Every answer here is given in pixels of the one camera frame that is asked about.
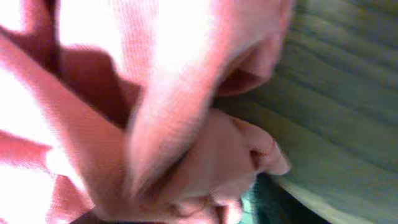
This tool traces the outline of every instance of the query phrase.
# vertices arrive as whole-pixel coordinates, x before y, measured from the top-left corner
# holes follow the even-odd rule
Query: pink cloth
[[[209,105],[270,78],[291,0],[53,4],[0,3],[0,223],[237,223],[256,175],[288,171]]]

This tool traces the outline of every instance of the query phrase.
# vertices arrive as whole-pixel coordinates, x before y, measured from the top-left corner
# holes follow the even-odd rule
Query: green fabric
[[[242,196],[243,215],[240,224],[257,224],[256,207],[254,204],[253,189]]]
[[[216,105],[278,141],[293,165],[279,183],[314,212],[398,223],[398,1],[295,11],[273,79]]]

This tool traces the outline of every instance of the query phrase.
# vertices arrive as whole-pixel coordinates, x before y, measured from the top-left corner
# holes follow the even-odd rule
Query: wrinkled fabric
[[[211,110],[266,82],[290,0],[0,3],[0,223],[237,223],[289,165]]]

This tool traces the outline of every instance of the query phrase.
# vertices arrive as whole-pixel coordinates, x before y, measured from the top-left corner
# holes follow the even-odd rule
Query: pink fabric
[[[256,175],[289,165],[265,131],[209,105],[270,78],[291,6],[2,1],[0,223],[68,223],[93,208],[237,223]]]

